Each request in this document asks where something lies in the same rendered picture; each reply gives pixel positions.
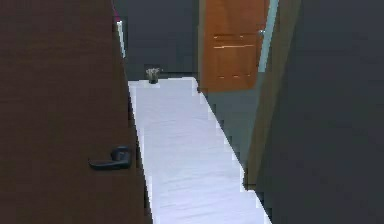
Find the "orange wooden room door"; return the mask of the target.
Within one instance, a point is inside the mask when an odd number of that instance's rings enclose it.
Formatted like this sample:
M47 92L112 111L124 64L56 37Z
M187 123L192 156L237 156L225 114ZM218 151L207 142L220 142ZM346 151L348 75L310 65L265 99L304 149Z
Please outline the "orange wooden room door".
M204 93L251 89L257 82L270 0L205 0Z

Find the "dark brown room door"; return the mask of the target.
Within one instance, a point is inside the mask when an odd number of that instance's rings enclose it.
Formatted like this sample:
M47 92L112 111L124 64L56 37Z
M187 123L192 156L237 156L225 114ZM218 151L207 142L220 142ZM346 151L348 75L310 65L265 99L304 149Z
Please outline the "dark brown room door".
M0 224L152 224L113 0L0 0Z

